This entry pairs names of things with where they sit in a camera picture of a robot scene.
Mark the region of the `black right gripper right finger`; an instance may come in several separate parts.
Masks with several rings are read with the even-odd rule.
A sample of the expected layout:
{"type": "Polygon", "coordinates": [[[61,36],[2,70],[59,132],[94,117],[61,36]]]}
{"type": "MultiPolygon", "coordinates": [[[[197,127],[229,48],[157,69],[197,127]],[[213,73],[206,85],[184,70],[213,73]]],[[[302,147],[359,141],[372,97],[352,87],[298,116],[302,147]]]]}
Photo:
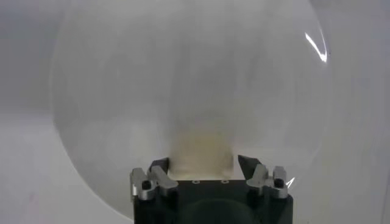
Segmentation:
{"type": "Polygon", "coordinates": [[[270,175],[269,169],[257,158],[238,155],[238,162],[246,184],[259,196],[269,194],[272,198],[288,197],[287,173],[283,166],[275,166],[270,175]]]}

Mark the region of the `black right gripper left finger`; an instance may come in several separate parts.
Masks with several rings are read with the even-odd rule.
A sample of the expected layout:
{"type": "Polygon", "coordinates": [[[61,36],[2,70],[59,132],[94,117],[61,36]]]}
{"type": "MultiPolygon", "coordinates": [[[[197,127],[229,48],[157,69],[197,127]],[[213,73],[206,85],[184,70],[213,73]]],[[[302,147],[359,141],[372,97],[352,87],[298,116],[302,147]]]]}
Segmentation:
{"type": "Polygon", "coordinates": [[[169,197],[178,190],[179,182],[168,177],[170,160],[168,157],[154,160],[147,172],[137,167],[130,173],[131,200],[153,200],[157,194],[169,197]]]}

